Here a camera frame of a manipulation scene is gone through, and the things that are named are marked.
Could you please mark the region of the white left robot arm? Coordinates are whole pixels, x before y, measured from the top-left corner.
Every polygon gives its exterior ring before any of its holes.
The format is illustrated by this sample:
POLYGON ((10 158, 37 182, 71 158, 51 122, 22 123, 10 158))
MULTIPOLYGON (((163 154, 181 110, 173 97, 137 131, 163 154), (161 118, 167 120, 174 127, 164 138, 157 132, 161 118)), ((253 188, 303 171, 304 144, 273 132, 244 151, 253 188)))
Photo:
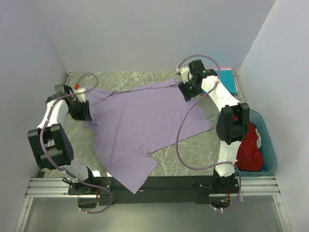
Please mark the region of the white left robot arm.
POLYGON ((55 94, 46 100, 46 112, 37 128, 28 131, 28 141, 39 168, 54 170, 46 150, 57 166, 65 173, 73 173, 81 179, 79 188, 85 194, 96 190, 97 183, 92 171, 74 160, 72 145, 62 127, 67 114, 78 121, 91 121, 89 101, 84 94, 85 88, 78 84, 74 88, 56 85, 55 94))

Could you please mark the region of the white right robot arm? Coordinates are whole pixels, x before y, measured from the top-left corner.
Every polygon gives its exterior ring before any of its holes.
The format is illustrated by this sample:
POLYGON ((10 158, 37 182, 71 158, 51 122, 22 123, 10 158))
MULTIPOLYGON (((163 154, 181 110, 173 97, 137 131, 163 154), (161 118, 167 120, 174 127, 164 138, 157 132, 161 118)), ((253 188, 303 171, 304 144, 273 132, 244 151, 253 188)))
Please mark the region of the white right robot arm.
POLYGON ((249 131, 248 104, 241 103, 226 89, 221 82, 221 70, 206 69, 201 60, 190 62, 188 67, 177 67, 176 73, 182 78, 178 88, 186 102, 204 91, 219 110, 216 133, 220 151, 213 170, 213 190, 222 193, 238 187, 235 164, 241 142, 249 131))

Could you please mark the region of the purple t-shirt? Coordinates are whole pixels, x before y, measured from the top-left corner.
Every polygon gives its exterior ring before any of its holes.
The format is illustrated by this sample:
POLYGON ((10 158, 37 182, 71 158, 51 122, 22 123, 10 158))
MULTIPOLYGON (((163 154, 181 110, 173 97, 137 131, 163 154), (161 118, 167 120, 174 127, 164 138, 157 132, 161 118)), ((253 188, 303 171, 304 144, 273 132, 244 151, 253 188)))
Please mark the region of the purple t-shirt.
POLYGON ((194 100, 185 101, 179 81, 170 79, 116 92, 87 94, 94 152, 107 172, 136 193, 158 166, 152 153, 212 129, 194 100))

